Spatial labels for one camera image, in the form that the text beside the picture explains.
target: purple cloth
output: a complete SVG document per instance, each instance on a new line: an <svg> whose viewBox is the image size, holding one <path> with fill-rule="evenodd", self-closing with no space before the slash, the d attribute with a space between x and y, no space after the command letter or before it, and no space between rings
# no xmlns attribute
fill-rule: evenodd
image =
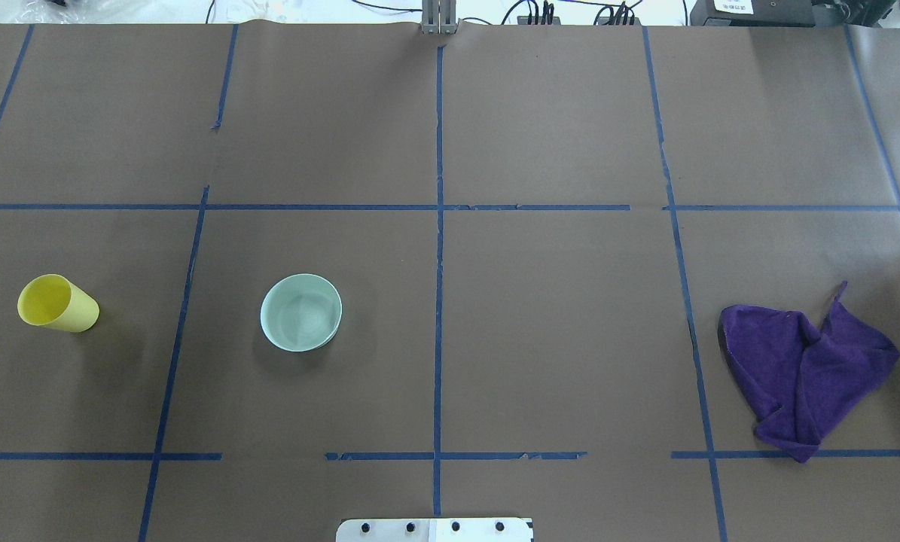
<svg viewBox="0 0 900 542"><path fill-rule="evenodd" d="M803 312L729 306L728 366L757 415L757 438L804 463L838 422L886 380L898 349L835 296L818 330Z"/></svg>

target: white label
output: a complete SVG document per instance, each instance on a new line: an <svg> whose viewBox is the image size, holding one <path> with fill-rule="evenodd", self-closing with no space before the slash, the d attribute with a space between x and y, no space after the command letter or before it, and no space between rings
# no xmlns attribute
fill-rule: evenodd
<svg viewBox="0 0 900 542"><path fill-rule="evenodd" d="M754 14L750 0L714 0L714 9L726 14Z"/></svg>

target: white floor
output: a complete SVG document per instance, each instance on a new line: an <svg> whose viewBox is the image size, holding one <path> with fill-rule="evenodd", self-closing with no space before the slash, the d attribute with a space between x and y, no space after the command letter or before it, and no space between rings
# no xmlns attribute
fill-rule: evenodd
<svg viewBox="0 0 900 542"><path fill-rule="evenodd" d="M690 10L696 0L687 0ZM368 0L393 7L419 7L419 0ZM513 0L458 0L459 17L481 17L499 24ZM58 8L46 0L0 0L0 22L87 22L87 23L202 23L211 0L68 0L71 7ZM599 8L561 0L556 15L563 24L591 24ZM525 13L518 8L516 14ZM682 25L684 10L680 0L645 0L636 8L645 25ZM400 14L364 8L350 0L216 0L209 21L232 23L264 18L288 23L381 23L419 21L419 14ZM896 5L881 22L884 27L900 27Z"/></svg>

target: yellow cup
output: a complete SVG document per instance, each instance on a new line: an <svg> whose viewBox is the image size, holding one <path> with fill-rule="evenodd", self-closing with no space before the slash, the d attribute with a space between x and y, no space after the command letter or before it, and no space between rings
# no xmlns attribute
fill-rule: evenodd
<svg viewBox="0 0 900 542"><path fill-rule="evenodd" d="M98 303L61 275L42 275L18 296L18 315L41 328L81 333L98 320Z"/></svg>

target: gray table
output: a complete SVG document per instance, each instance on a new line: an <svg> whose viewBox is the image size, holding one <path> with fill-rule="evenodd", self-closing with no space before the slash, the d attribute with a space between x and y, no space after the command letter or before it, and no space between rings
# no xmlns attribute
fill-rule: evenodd
<svg viewBox="0 0 900 542"><path fill-rule="evenodd" d="M900 31L0 27L0 540L900 540L900 361L802 466L718 350L846 279L900 348Z"/></svg>

